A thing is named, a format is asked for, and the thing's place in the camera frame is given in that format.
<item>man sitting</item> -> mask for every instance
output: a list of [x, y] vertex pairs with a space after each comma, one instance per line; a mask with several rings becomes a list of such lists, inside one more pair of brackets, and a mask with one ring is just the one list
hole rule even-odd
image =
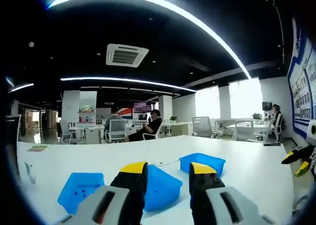
[[[152, 122], [150, 122], [149, 124], [144, 122], [143, 128], [140, 131], [138, 131], [137, 133], [134, 133], [134, 134], [127, 136], [125, 138], [125, 142], [141, 141], [141, 140], [144, 140], [144, 138], [143, 138], [144, 133], [154, 135], [158, 131], [158, 129], [162, 123], [162, 119], [160, 117], [159, 110], [152, 110], [150, 112], [150, 116], [152, 118]], [[152, 139], [154, 139], [154, 136], [145, 135], [145, 139], [152, 140]]]
[[104, 125], [104, 138], [105, 138], [105, 132], [109, 131], [110, 129], [110, 120], [117, 120], [117, 119], [123, 119], [123, 117], [118, 116], [118, 109], [113, 107], [111, 108], [111, 115], [107, 118]]

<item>monitor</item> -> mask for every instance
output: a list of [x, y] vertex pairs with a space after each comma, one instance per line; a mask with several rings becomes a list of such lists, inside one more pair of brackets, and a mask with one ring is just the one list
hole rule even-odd
[[13, 173], [19, 176], [17, 142], [20, 131], [20, 115], [10, 115], [5, 119], [5, 147], [8, 162], [11, 164]]
[[147, 120], [147, 114], [139, 114], [138, 115], [138, 120], [139, 121]]
[[272, 103], [262, 102], [263, 111], [271, 111]]
[[152, 104], [150, 102], [134, 103], [135, 113], [149, 113], [152, 110]]

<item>small card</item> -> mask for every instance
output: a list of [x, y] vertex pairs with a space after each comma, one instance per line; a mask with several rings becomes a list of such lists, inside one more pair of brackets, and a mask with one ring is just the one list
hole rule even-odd
[[33, 146], [28, 150], [28, 152], [41, 152], [41, 151], [45, 150], [46, 148], [47, 148], [47, 146], [45, 146], [45, 145]]

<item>headphones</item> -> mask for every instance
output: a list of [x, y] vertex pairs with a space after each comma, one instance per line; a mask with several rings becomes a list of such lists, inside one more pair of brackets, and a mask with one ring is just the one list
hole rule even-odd
[[276, 111], [280, 111], [280, 106], [279, 106], [279, 105], [274, 104], [272, 107], [273, 107], [273, 108], [275, 108], [275, 109], [276, 109]]

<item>blue display board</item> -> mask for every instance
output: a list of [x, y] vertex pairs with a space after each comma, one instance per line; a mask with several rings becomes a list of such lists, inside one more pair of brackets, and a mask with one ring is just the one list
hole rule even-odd
[[306, 137], [310, 119], [316, 118], [316, 50], [293, 20], [293, 52], [288, 72], [294, 131]]

